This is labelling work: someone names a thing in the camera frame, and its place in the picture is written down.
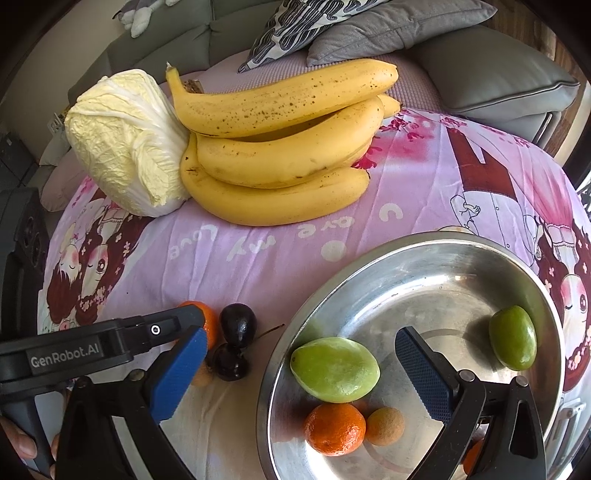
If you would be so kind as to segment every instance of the cherry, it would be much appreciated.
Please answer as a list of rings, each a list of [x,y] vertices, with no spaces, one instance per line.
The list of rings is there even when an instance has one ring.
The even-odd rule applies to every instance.
[[[213,371],[226,382],[234,382],[248,375],[251,369],[241,350],[228,343],[217,347],[212,358]]]
[[[232,303],[220,314],[220,324],[226,341],[239,348],[246,348],[252,343],[257,323],[255,313],[242,303]]]

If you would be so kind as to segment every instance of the banana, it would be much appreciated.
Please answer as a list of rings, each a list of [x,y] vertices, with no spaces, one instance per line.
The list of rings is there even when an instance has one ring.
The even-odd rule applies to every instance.
[[[312,120],[308,120],[297,125],[292,125],[290,127],[282,128],[281,130],[273,130],[272,132],[251,135],[250,137],[240,137],[237,138],[237,140],[241,140],[243,142],[271,142],[273,140],[279,140],[280,138],[289,137],[290,135],[295,135],[300,132],[303,132],[304,130],[308,130],[311,127],[315,127],[316,125],[322,123],[324,120],[333,116],[334,114],[335,113],[329,113],[328,115],[313,118]]]
[[[373,138],[383,119],[384,106],[374,96],[308,130],[273,141],[197,134],[197,157],[207,173],[226,183],[258,189],[288,187],[304,183],[317,172],[343,166]]]
[[[378,97],[384,104],[384,118],[390,118],[400,111],[400,102],[398,100],[385,93],[378,95]]]
[[[328,215],[358,200],[369,185],[365,170],[349,167],[284,189],[230,185],[201,168],[194,134],[181,161],[180,174],[185,188],[201,207],[228,222],[249,226],[286,225]]]
[[[211,137],[263,134],[336,112],[388,90],[398,80],[395,65],[359,59],[313,70],[271,85],[235,93],[189,93],[178,70],[166,79],[178,119]]]
[[[353,165],[356,161],[358,161],[359,159],[361,159],[365,153],[369,150],[369,146],[371,145],[371,142],[374,138],[370,138],[365,145],[363,145],[360,149],[358,149],[357,151],[355,151],[349,158],[347,158],[343,164],[341,165],[341,167],[350,167],[351,165]]]

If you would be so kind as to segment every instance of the screw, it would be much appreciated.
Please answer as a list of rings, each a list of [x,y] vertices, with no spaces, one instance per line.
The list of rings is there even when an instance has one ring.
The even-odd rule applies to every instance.
[[[88,377],[80,377],[78,380],[76,380],[76,388],[87,387],[89,383],[90,381]]]
[[[474,372],[470,370],[460,370],[460,378],[464,382],[474,382],[476,375],[474,375]]]
[[[519,375],[517,377],[515,377],[515,382],[517,383],[517,385],[519,385],[520,387],[527,387],[530,383],[527,381],[527,378],[523,377],[522,375]]]
[[[142,378],[144,377],[145,374],[146,374],[146,372],[144,370],[142,370],[141,368],[136,368],[135,370],[132,370],[131,372],[129,372],[128,378],[132,382],[138,382],[138,381],[142,380]]]

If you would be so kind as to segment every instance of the cartoon girl print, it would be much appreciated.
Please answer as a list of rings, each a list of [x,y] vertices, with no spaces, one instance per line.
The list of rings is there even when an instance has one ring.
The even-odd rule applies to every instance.
[[[550,293],[563,325],[566,357],[564,391],[579,382],[590,359],[591,252],[589,235],[573,221],[571,227],[557,229],[538,220],[543,234],[538,241],[538,276]]]
[[[60,259],[53,269],[47,287],[47,303],[51,322],[59,326],[74,308],[71,291],[77,288],[81,270],[78,249],[71,243],[75,224],[67,230],[60,246]]]
[[[521,171],[512,174],[512,164],[504,155],[501,159],[505,162],[501,163],[483,148],[471,145],[458,129],[448,127],[447,131],[463,186],[463,193],[450,201],[457,220],[461,227],[505,245],[531,266],[537,266],[563,325],[563,389],[570,391],[583,376],[591,353],[591,254],[588,234],[574,222],[564,176],[553,171],[548,162],[531,168],[520,164]],[[521,206],[517,192],[533,207],[535,217],[524,211],[527,204]],[[491,214],[498,222],[484,221]]]
[[[64,236],[47,288],[45,331],[94,323],[152,221],[121,209],[97,190]]]
[[[535,221],[523,211],[509,171],[458,129],[446,129],[462,180],[462,192],[450,199],[460,226],[533,265]]]

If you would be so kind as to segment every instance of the wooden floor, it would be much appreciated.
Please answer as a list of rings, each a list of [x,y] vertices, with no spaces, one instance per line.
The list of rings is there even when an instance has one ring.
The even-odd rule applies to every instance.
[[[544,53],[581,83],[575,101],[563,112],[560,123],[545,147],[545,150],[554,156],[573,124],[583,99],[584,84],[587,79],[562,42],[525,5],[517,0],[486,1],[498,8],[496,15],[484,23],[487,27],[510,35]]]

